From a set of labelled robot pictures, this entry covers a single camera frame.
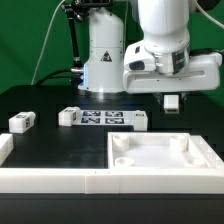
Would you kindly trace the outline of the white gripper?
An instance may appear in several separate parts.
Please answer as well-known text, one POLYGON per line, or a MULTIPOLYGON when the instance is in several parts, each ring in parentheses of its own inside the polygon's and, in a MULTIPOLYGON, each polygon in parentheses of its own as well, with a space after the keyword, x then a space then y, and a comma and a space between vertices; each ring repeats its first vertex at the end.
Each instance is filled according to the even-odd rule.
POLYGON ((220 85, 221 64, 220 53, 195 56, 175 75, 161 75, 155 71, 126 71, 123 85, 125 91, 130 94, 213 90, 220 85))

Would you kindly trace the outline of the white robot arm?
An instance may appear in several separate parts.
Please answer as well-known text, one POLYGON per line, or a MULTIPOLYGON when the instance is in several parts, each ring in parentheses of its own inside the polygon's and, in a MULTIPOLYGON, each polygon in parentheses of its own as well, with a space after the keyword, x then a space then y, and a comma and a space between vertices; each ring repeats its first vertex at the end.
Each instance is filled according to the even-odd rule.
POLYGON ((212 90, 220 85, 222 56, 190 50, 189 17, 198 0, 129 0, 120 20, 105 8, 90 10, 89 59, 79 89, 95 94, 212 90))

